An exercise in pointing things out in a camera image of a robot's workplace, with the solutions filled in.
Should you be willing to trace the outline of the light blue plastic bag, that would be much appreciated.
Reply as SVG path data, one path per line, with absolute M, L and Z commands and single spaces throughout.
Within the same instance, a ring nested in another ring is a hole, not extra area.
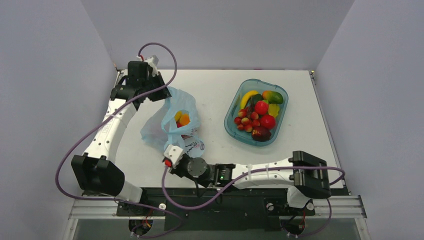
M 201 126 L 195 98 L 180 89 L 169 87 L 171 97 L 141 128 L 141 139 L 163 152 L 168 145 L 179 146 L 192 158 L 201 157 L 205 144 L 198 136 Z M 187 114 L 189 122 L 180 126 L 175 119 L 178 113 Z

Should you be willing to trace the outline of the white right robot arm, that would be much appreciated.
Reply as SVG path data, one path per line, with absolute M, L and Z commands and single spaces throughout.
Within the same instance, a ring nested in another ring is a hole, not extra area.
M 297 150 L 289 158 L 262 164 L 208 164 L 201 157 L 187 154 L 177 165 L 169 159 L 164 162 L 170 174 L 221 193 L 253 186 L 287 186 L 282 207 L 289 214 L 296 213 L 310 199 L 331 196 L 327 162 L 305 151 Z

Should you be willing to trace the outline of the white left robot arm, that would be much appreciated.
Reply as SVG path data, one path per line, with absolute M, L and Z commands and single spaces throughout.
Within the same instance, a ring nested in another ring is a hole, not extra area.
M 111 118 L 110 121 L 97 130 L 83 154 L 74 155 L 71 160 L 72 170 L 82 190 L 130 201 L 129 208 L 136 215 L 143 215 L 149 210 L 149 201 L 142 197 L 141 187 L 126 181 L 125 174 L 115 165 L 116 154 L 130 120 L 145 97 L 132 103 L 128 101 L 165 84 L 157 69 L 158 62 L 153 55 L 128 63 L 126 74 L 118 80 L 109 97 L 104 118 Z

